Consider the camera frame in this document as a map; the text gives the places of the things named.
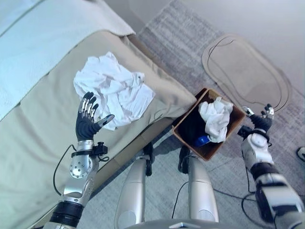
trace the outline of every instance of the crumpled white cloth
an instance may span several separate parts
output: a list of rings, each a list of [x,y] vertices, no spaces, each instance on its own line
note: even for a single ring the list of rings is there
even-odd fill
[[[224,142],[227,134],[227,126],[230,121],[230,113],[233,111],[233,103],[217,97],[213,103],[203,102],[199,104],[199,113],[205,121],[205,132],[211,142]]]
[[[120,65],[115,56],[108,52],[105,56],[88,57],[81,71],[73,80],[80,99],[93,92],[99,105],[95,117],[103,118],[109,114],[115,118],[104,128],[115,130],[141,118],[155,92],[144,82],[144,74],[130,72]]]

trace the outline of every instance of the trash bin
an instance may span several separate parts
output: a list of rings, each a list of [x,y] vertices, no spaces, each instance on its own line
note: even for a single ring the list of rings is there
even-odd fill
[[[193,105],[193,107],[182,117],[180,117],[177,122],[174,122],[173,124],[173,134],[190,150],[192,150],[194,153],[196,153],[198,156],[200,156],[206,161],[212,158],[212,156],[216,153],[219,147],[221,147],[223,142],[209,142],[201,147],[194,146],[193,143],[195,139],[200,136],[206,135],[204,131],[205,122],[198,112],[198,105],[204,101],[212,103],[218,96],[226,100],[215,90],[203,88],[196,96],[197,102]],[[244,112],[237,106],[233,105],[233,111],[230,114],[230,122],[227,126],[228,130],[226,134],[226,139],[228,139],[232,131],[236,127],[238,127],[244,116]]]

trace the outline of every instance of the robot finger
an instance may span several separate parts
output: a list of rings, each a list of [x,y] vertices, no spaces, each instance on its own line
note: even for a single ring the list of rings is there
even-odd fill
[[[79,113],[83,112],[83,110],[85,109],[85,104],[86,104],[87,99],[89,98],[89,96],[90,96],[90,92],[87,92],[87,93],[83,96],[83,98],[82,98],[82,100],[81,100],[81,102],[80,102],[80,105],[79,105],[79,107],[78,107]]]
[[[250,107],[243,106],[243,110],[246,112],[246,114],[247,114],[248,117],[254,115],[254,112],[251,110]]]
[[[275,111],[274,111],[274,108],[271,106],[271,104],[267,104],[267,106],[265,107],[265,110],[267,112],[267,117],[274,119]]]
[[[90,117],[91,117],[91,122],[94,123],[94,114],[95,114],[95,111],[96,109],[98,108],[98,104],[94,105],[93,108],[90,110]]]
[[[87,108],[86,108],[86,110],[85,110],[85,113],[87,114],[87,116],[88,116],[89,118],[90,118],[90,110],[91,110],[91,108],[92,108],[93,103],[95,102],[95,100],[96,100],[96,97],[94,96],[94,97],[89,101],[88,106],[87,106]]]
[[[266,114],[265,111],[262,111],[261,113],[262,113],[262,117],[263,117],[263,118],[267,118],[267,114]]]
[[[96,125],[98,125],[99,127],[103,127],[105,126],[107,123],[109,123],[112,119],[114,118],[113,114],[107,115],[106,117],[104,117],[103,119],[101,119],[100,121],[98,121],[96,123]]]

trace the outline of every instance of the beige bedspread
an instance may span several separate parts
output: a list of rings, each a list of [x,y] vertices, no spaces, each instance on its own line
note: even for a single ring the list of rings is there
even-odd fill
[[[102,129],[95,141],[104,141],[113,158],[149,124],[178,117],[195,102],[194,96],[146,58],[126,39],[99,31],[83,40],[26,95],[0,122],[1,228],[27,228],[56,205],[52,187],[56,164],[69,144],[76,144],[75,120],[80,99],[72,80],[88,56],[111,51],[130,71],[145,73],[145,83],[156,96],[143,117],[116,131]],[[62,191],[70,165],[62,161],[56,183]]]

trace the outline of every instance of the floor mat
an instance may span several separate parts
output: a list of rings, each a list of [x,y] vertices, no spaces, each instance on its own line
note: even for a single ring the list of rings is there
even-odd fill
[[[286,76],[238,35],[225,34],[203,52],[205,71],[240,107],[259,113],[267,103],[275,111],[288,104],[291,86]]]

